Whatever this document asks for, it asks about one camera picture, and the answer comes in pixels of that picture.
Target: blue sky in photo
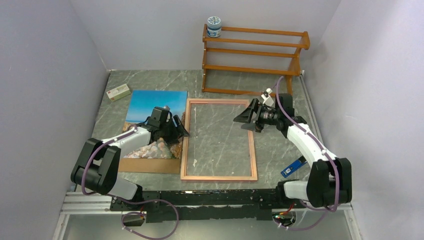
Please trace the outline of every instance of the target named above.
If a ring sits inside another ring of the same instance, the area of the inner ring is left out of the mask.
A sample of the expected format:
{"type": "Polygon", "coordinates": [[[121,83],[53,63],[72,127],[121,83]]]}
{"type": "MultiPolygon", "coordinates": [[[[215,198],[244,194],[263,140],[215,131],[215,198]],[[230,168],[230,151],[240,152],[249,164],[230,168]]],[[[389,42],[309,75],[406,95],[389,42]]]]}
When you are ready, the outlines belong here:
{"type": "Polygon", "coordinates": [[[134,90],[125,121],[144,122],[154,107],[168,106],[172,115],[181,119],[186,110],[187,91],[134,90]]]}

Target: jar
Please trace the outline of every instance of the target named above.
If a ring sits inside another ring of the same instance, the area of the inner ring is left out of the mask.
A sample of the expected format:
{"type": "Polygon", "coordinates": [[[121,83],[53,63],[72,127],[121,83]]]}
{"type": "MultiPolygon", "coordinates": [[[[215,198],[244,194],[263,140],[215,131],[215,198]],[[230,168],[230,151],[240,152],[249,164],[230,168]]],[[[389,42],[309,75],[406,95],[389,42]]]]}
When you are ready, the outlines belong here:
{"type": "Polygon", "coordinates": [[[207,19],[207,35],[211,38],[221,35],[221,19],[219,17],[211,16],[207,19]]]}

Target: shelf rung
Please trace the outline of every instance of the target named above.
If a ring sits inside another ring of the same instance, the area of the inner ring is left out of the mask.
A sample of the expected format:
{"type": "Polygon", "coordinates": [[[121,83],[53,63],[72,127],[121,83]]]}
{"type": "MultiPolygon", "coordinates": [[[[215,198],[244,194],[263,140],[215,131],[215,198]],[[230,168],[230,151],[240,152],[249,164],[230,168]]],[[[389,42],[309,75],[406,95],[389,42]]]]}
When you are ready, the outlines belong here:
{"type": "Polygon", "coordinates": [[[296,75],[296,73],[293,71],[263,69],[263,68],[253,68],[253,67],[221,66],[221,65],[206,64],[204,68],[213,69],[213,70],[236,71],[236,72],[259,73],[259,74],[277,74],[277,75],[292,75],[292,76],[296,75]]]}
{"type": "Polygon", "coordinates": [[[205,87],[204,92],[207,93],[217,93],[217,94],[236,94],[236,95],[250,95],[250,96],[260,96],[261,91],[245,91],[245,90],[232,90],[232,89],[221,89],[221,88],[210,88],[205,87]]]}
{"type": "Polygon", "coordinates": [[[273,42],[273,41],[254,41],[254,40],[220,38],[220,37],[205,37],[204,40],[210,41],[210,42],[236,43],[236,44],[255,44],[255,45],[265,45],[265,46],[302,48],[302,49],[309,47],[306,44],[299,44],[299,43],[273,42]]]}
{"type": "Polygon", "coordinates": [[[303,32],[297,32],[297,31],[278,31],[278,30],[253,29],[253,28],[230,27],[230,26],[223,26],[222,31],[256,33],[256,34],[275,34],[275,35],[298,36],[298,37],[302,37],[304,35],[303,32]]]}
{"type": "Polygon", "coordinates": [[[246,54],[246,55],[259,55],[259,56],[269,56],[269,57],[281,57],[281,58],[295,58],[295,54],[290,53],[277,53],[277,52],[267,52],[267,51],[247,51],[247,50],[234,50],[226,48],[213,48],[208,47],[207,52],[215,53],[229,53],[229,54],[246,54]]]}

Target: small box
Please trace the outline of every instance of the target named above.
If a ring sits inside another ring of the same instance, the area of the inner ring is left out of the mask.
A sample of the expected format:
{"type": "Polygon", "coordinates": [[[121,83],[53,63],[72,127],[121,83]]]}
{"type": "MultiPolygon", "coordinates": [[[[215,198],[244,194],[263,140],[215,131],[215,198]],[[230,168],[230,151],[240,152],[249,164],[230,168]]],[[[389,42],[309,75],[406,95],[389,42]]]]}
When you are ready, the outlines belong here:
{"type": "Polygon", "coordinates": [[[127,95],[131,94],[130,88],[126,84],[115,87],[112,90],[106,92],[109,99],[114,102],[118,99],[121,99],[127,95]]]}

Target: wooden frame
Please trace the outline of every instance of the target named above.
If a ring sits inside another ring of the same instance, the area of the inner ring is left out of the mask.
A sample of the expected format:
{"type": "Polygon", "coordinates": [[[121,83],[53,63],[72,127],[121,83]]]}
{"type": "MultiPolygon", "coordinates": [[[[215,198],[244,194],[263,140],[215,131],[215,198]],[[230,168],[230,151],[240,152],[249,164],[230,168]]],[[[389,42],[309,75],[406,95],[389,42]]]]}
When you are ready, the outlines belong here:
{"type": "Polygon", "coordinates": [[[299,63],[299,56],[300,56],[301,50],[302,49],[308,50],[311,45],[307,31],[304,31],[304,32],[277,31],[277,30],[253,29],[253,28],[229,27],[229,26],[223,26],[221,28],[221,31],[285,35],[285,36],[301,37],[301,39],[299,43],[288,43],[288,42],[271,42],[271,41],[255,41],[255,40],[244,40],[244,39],[233,39],[233,38],[208,37],[207,25],[205,24],[203,28],[203,38],[202,38],[202,41],[204,42],[203,60],[202,60],[202,69],[203,69],[203,82],[201,85],[202,92],[219,93],[219,94],[236,94],[236,95],[249,94],[249,95],[257,95],[257,96],[261,94],[261,92],[254,92],[254,91],[206,87],[207,70],[212,69],[212,70],[236,71],[236,72],[247,72],[247,73],[284,75],[286,80],[286,85],[287,85],[287,92],[293,95],[292,77],[299,76],[301,74],[301,67],[299,63]],[[208,47],[207,42],[278,46],[278,47],[295,48],[295,51],[293,54],[290,54],[290,53],[277,53],[277,52],[266,52],[266,51],[246,51],[246,50],[234,50],[234,49],[226,49],[226,48],[212,48],[212,47],[208,47]],[[213,64],[208,64],[208,61],[207,61],[208,52],[291,58],[291,61],[287,70],[213,65],[213,64]]]}
{"type": "Polygon", "coordinates": [[[181,159],[121,158],[118,173],[179,174],[181,159]]]}
{"type": "MultiPolygon", "coordinates": [[[[185,106],[185,123],[184,127],[190,132],[190,110],[192,104],[243,104],[249,106],[247,99],[209,99],[209,98],[188,98],[185,106]]],[[[187,175],[187,158],[189,153],[189,138],[184,137],[182,141],[181,155],[181,180],[197,180],[197,181],[257,181],[258,171],[256,167],[255,144],[252,131],[246,131],[249,141],[250,155],[250,176],[192,176],[187,175]]]]}

